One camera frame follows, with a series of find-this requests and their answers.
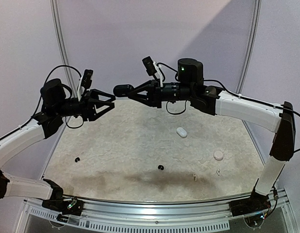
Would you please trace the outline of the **black oval charging case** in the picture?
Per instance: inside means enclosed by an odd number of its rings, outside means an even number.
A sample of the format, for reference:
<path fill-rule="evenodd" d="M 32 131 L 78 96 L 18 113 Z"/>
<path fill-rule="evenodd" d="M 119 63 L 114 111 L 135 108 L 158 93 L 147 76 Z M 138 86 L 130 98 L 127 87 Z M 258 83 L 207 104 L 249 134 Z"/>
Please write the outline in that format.
<path fill-rule="evenodd" d="M 131 84 L 120 84 L 113 88 L 113 94 L 116 97 L 128 97 L 129 93 L 134 90 Z"/>

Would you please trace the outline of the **white oval charging case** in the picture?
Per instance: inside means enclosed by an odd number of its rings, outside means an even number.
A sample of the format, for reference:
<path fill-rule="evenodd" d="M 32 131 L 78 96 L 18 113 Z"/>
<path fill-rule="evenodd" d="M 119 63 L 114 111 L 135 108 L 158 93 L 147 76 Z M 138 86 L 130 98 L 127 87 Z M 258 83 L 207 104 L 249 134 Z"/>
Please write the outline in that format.
<path fill-rule="evenodd" d="M 176 133 L 181 137 L 181 138 L 186 138 L 187 137 L 187 131 L 182 128 L 182 127 L 178 127 L 176 129 Z"/>

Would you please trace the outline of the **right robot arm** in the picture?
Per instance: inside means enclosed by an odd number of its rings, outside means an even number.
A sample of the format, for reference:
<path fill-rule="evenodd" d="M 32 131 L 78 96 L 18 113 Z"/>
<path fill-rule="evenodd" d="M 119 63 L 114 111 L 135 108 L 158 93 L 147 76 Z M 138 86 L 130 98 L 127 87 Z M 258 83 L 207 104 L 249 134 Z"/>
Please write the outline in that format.
<path fill-rule="evenodd" d="M 142 60 L 146 72 L 153 80 L 138 87 L 126 86 L 122 95 L 150 107 L 162 107 L 162 102 L 176 102 L 187 100 L 195 109 L 209 114 L 233 117 L 248 121 L 273 132 L 270 157 L 264 170 L 257 180 L 250 196 L 245 199 L 234 200 L 229 203 L 233 216 L 241 216 L 268 209 L 262 219 L 269 216 L 274 207 L 271 206 L 268 194 L 278 197 L 275 183 L 285 164 L 293 157 L 295 147 L 295 120 L 293 106 L 289 102 L 282 105 L 266 103 L 250 99 L 229 91 L 224 85 L 204 85 L 203 64 L 192 58 L 178 60 L 176 82 L 164 83 L 160 63 L 150 57 Z"/>

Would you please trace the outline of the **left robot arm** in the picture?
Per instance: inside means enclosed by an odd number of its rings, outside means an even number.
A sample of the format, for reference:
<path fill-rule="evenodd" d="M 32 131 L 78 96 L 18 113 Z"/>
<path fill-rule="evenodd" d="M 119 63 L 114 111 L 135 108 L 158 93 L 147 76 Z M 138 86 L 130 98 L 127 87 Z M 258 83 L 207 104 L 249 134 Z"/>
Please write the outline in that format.
<path fill-rule="evenodd" d="M 42 207 L 62 215 L 80 216 L 84 201 L 67 200 L 63 189 L 49 179 L 32 180 L 16 177 L 2 171 L 2 167 L 29 146 L 48 139 L 63 125 L 65 117 L 81 117 L 83 121 L 95 121 L 114 109 L 115 96 L 90 89 L 91 81 L 81 81 L 83 92 L 76 98 L 66 97 L 65 90 L 72 90 L 60 79 L 44 84 L 40 93 L 43 100 L 41 112 L 34 114 L 27 123 L 17 127 L 0 139 L 0 199 L 4 197 L 28 197 L 41 199 Z"/>

